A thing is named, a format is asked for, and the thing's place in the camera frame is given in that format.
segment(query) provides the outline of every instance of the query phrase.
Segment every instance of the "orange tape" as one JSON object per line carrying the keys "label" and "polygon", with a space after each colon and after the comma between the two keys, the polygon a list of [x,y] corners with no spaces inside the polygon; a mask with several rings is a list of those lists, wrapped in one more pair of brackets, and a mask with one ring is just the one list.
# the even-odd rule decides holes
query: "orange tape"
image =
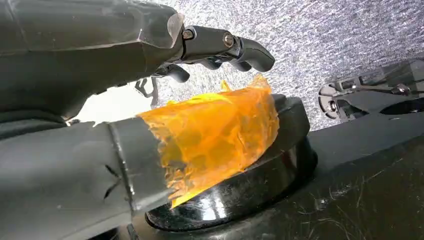
{"label": "orange tape", "polygon": [[246,88],[207,93],[138,115],[160,140],[169,197],[176,207],[244,171],[274,142],[279,119],[267,79]]}

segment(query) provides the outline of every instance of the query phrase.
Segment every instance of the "scratched black surface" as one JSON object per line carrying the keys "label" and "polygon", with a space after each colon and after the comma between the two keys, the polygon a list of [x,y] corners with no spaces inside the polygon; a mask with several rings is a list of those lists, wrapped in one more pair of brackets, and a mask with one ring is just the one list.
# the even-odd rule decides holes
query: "scratched black surface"
{"label": "scratched black surface", "polygon": [[203,231],[171,233],[138,226],[141,239],[424,238],[424,136],[344,163],[273,207]]}
{"label": "scratched black surface", "polygon": [[316,178],[244,219],[188,232],[134,226],[142,240],[424,239],[423,122],[371,114],[311,132]]}

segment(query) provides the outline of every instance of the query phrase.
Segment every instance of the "glossy black surface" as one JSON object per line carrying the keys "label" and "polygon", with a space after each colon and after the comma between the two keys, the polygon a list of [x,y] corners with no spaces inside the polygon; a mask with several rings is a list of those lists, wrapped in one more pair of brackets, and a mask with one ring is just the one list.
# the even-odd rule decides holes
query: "glossy black surface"
{"label": "glossy black surface", "polygon": [[188,202],[169,204],[146,214],[155,228],[188,231],[216,226],[262,209],[293,190],[317,164],[306,135],[309,122],[299,98],[274,95],[280,120],[275,143],[245,172],[233,176]]}

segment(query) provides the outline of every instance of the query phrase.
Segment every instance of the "metal screw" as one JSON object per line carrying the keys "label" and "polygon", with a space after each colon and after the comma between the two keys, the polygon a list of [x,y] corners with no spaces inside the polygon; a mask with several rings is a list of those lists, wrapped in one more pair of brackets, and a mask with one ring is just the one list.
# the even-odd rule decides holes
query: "metal screw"
{"label": "metal screw", "polygon": [[184,30],[184,31],[182,32],[182,38],[183,38],[184,40],[190,40],[190,39],[192,39],[194,36],[195,36],[195,35],[193,34],[193,32],[192,32],[191,30],[189,30],[189,29]]}
{"label": "metal screw", "polygon": [[335,112],[335,111],[337,110],[336,102],[335,102],[335,101],[330,101],[330,102],[328,103],[328,107],[327,107],[327,109],[328,109],[330,112]]}
{"label": "metal screw", "polygon": [[228,48],[234,45],[234,37],[229,32],[224,33],[222,40],[224,41],[224,45]]}

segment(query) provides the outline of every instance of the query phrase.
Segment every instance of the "speckled gray floor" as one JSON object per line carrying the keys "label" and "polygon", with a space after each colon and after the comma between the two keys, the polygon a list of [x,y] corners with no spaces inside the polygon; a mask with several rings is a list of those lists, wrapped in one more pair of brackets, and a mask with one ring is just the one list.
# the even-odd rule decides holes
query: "speckled gray floor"
{"label": "speckled gray floor", "polygon": [[[186,25],[227,29],[256,40],[274,55],[265,73],[274,93],[301,97],[313,130],[336,124],[320,111],[321,85],[344,76],[409,59],[424,51],[423,0],[160,0],[185,14]],[[160,103],[233,88],[255,74],[225,65],[210,71],[183,66],[184,84],[163,79]]]}

